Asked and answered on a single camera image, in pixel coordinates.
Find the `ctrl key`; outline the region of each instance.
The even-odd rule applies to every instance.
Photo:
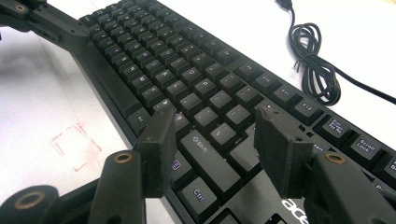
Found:
[[[177,193],[191,217],[197,223],[204,222],[219,207],[219,200],[201,177]]]

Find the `red pen mark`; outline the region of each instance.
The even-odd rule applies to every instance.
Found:
[[[96,155],[102,151],[79,123],[67,127],[56,135],[50,144],[62,157],[60,161],[71,165],[76,172],[95,162]]]

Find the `key label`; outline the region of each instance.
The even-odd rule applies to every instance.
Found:
[[[199,191],[198,189],[194,190],[194,195],[198,199],[198,201],[201,202],[204,200],[204,196],[202,195],[201,191]]]

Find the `cable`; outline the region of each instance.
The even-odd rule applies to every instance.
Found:
[[[276,0],[283,8],[291,12],[291,26],[289,28],[289,42],[291,49],[298,59],[294,65],[299,72],[304,68],[302,89],[323,105],[335,105],[341,98],[340,85],[336,74],[352,84],[396,105],[396,99],[384,92],[369,87],[348,76],[333,64],[318,56],[321,45],[321,33],[314,23],[294,25],[295,14],[291,0]]]

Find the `black plastic part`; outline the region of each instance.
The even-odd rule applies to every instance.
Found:
[[[0,223],[57,223],[57,217],[52,211],[58,198],[58,190],[51,186],[34,186],[23,189],[2,204]]]
[[[107,157],[88,223],[146,223],[141,168],[136,151],[120,151]]]
[[[310,162],[314,144],[291,125],[289,117],[259,107],[256,114],[254,147],[262,168],[281,198],[302,198],[302,169]]]
[[[175,112],[174,107],[156,112],[137,140],[136,150],[145,167],[145,198],[161,198],[170,185],[170,169],[177,151]]]

